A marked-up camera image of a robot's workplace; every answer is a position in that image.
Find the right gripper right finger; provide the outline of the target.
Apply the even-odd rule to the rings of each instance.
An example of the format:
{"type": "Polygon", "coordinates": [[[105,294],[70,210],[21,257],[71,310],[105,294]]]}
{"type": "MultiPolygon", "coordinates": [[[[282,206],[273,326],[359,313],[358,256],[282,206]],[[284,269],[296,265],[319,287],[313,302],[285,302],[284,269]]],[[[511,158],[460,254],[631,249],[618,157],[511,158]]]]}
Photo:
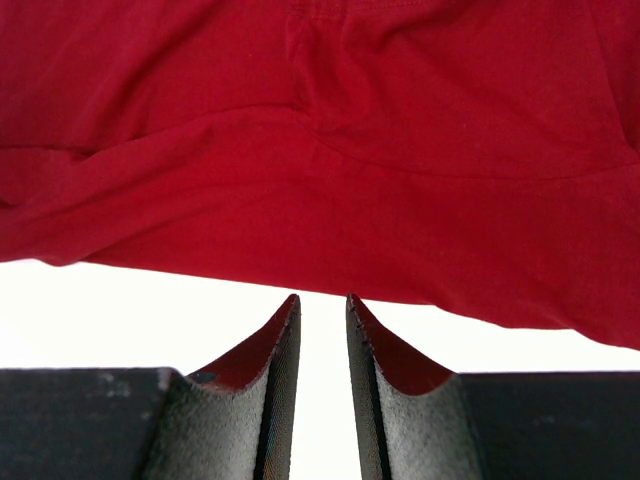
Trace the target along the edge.
{"type": "Polygon", "coordinates": [[[364,479],[480,479],[459,376],[346,300],[346,337],[364,479]]]}

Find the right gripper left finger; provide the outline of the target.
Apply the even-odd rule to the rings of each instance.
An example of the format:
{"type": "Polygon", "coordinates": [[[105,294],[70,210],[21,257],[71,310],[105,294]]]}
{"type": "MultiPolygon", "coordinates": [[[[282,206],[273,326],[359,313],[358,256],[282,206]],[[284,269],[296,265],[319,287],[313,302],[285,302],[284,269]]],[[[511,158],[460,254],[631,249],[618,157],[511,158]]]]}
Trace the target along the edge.
{"type": "Polygon", "coordinates": [[[300,344],[292,294],[234,348],[173,375],[141,478],[289,478],[300,344]]]}

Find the dark red t shirt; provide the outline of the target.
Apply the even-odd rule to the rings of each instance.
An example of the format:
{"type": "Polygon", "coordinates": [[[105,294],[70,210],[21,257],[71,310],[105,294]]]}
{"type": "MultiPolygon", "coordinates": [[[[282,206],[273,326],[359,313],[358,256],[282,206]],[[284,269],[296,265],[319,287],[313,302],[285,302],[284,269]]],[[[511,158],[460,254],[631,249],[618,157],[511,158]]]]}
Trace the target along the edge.
{"type": "Polygon", "coordinates": [[[635,1],[5,1],[1,258],[639,345],[635,1]]]}

